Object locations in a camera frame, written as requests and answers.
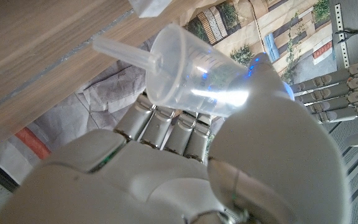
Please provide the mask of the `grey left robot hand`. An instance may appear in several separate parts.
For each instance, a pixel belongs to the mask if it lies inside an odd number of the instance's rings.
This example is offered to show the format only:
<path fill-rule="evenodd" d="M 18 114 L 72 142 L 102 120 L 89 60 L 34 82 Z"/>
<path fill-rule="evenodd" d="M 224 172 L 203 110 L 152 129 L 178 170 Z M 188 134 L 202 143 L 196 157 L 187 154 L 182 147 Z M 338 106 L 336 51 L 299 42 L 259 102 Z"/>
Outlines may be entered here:
<path fill-rule="evenodd" d="M 358 118 L 358 62 L 290 88 L 320 124 Z"/>

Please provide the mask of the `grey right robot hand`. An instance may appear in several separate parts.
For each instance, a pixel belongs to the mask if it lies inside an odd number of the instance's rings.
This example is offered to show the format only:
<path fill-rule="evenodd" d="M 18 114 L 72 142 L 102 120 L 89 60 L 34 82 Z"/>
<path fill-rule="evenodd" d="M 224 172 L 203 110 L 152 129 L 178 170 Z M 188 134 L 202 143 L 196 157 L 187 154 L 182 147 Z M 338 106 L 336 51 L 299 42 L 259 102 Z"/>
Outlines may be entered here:
<path fill-rule="evenodd" d="M 348 223 L 337 144 L 289 94 L 267 54 L 246 72 L 247 100 L 201 162 L 136 141 L 126 114 L 41 162 L 0 210 L 0 223 Z"/>

